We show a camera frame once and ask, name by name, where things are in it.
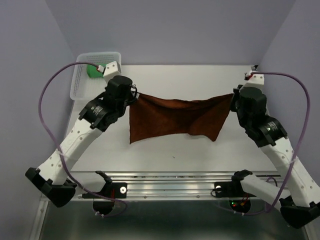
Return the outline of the green microfiber towel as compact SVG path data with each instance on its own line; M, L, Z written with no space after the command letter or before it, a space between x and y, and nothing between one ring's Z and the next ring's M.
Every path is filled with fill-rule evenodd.
M103 77L103 74L101 72L99 72L97 70L97 67L95 67L93 65L86 66L86 73L87 73L88 77L91 79L98 79L98 78Z

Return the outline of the brown microfiber towel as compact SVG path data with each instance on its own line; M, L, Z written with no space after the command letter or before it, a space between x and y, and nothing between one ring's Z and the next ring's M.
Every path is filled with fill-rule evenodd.
M229 115L233 94L206 100L162 99L140 94L129 107L129 142L174 134L216 141Z

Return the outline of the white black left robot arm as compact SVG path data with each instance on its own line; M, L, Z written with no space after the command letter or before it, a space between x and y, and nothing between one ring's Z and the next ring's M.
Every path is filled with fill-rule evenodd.
M56 207L65 206L84 187L71 177L70 169L86 149L107 128L121 118L127 106L137 100L133 81L116 75L104 92L89 101L80 111L69 134L52 155L38 167L30 167L25 176Z

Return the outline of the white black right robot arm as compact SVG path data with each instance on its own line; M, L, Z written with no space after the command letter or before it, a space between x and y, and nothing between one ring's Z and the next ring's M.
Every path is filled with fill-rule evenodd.
M320 187L296 156L281 123L267 114L267 97L256 87L233 90L230 110L247 136L268 157L283 179L285 190L247 172L230 182L231 192L252 194L280 211L284 220L299 229L320 216Z

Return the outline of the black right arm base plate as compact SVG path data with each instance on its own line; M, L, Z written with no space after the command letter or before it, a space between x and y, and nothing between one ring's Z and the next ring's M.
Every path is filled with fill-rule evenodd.
M249 197L256 197L253 195L253 192L245 192L241 182L248 178L248 177L255 177L256 182L259 180L261 181L260 178L258 178L256 175L254 175L251 171L249 170L241 170L241 171L236 171L233 176L231 177L230 181L216 181L213 183L213 189L210 192L210 195L214 198L240 198L240 197L245 197L248 195Z

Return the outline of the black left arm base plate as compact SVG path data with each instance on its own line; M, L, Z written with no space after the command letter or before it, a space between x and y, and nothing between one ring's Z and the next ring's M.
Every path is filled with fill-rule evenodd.
M116 182L112 180L105 172L101 170L95 171L103 182L94 180L89 185L95 187L96 191L89 193L84 191L81 196L84 199L125 199L127 197L128 184L126 182Z

